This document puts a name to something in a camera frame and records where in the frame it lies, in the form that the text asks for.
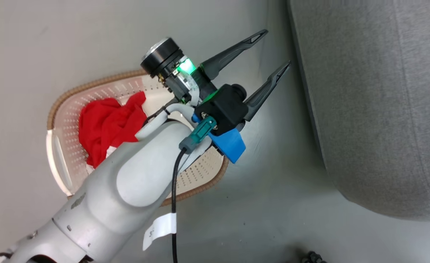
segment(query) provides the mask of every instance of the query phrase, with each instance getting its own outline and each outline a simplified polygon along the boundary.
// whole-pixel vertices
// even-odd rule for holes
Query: robotic arm
[[[211,145],[235,163],[245,150],[240,130],[252,120],[290,62],[248,99],[242,86],[225,84],[217,89],[211,80],[266,34],[267,30],[261,30],[198,67],[171,38],[155,44],[141,66],[175,98],[149,117],[153,120],[135,135],[138,142],[123,143],[48,223],[9,248],[0,262],[109,262],[163,203],[173,176]],[[168,119],[173,111],[180,112],[194,130]]]

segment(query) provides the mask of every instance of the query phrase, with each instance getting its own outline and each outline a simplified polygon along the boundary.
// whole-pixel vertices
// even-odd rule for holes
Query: teal connector
[[[189,136],[180,142],[180,149],[185,148],[186,153],[191,153],[196,146],[207,136],[213,128],[216,127],[216,121],[213,117],[205,117]]]

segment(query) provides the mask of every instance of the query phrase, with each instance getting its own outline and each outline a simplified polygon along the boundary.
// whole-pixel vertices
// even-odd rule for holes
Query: blue bracket
[[[192,120],[196,123],[200,122],[199,118],[195,114],[192,115]],[[246,150],[246,145],[237,129],[230,130],[220,136],[215,136],[212,133],[209,133],[208,136],[232,163],[236,163]]]

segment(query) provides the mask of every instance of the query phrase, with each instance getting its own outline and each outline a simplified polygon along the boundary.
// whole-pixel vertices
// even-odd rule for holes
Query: brown basket rim
[[[85,83],[83,85],[79,85],[73,89],[68,90],[67,92],[62,94],[54,102],[53,106],[49,110],[48,122],[46,124],[46,128],[48,130],[54,129],[54,120],[56,118],[56,113],[57,113],[58,109],[64,103],[64,101],[66,101],[68,98],[72,97],[73,95],[75,95],[79,92],[82,92],[84,90],[88,90],[90,88],[96,88],[100,85],[108,84],[108,83],[118,81],[118,80],[124,80],[124,79],[128,79],[128,78],[143,76],[143,75],[147,75],[145,70],[143,70],[143,69],[133,70],[133,71],[129,71],[126,73],[121,73],[121,74],[113,75],[110,77],[102,78],[99,80],[91,81],[91,82]],[[189,198],[189,197],[196,195],[198,193],[201,193],[201,192],[211,188],[215,184],[217,184],[222,179],[222,177],[225,175],[226,169],[228,168],[228,163],[229,163],[228,158],[226,156],[224,156],[222,166],[220,167],[220,170],[218,171],[217,175],[215,175],[215,177],[213,177],[212,180],[210,180],[208,183],[205,183],[201,186],[198,186],[198,187],[196,187],[190,191],[176,195],[176,201],[180,201],[180,200],[184,200],[186,198]],[[161,206],[169,205],[170,203],[171,203],[171,198],[166,198],[165,201],[163,201]]]

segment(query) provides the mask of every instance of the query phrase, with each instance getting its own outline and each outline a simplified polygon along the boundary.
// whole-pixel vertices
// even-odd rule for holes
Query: green light
[[[188,74],[191,74],[192,72],[194,72],[196,70],[196,67],[194,66],[194,64],[192,63],[192,61],[187,58],[178,67],[178,71],[181,71],[181,70],[184,71],[184,72],[186,72],[186,73],[188,73]]]

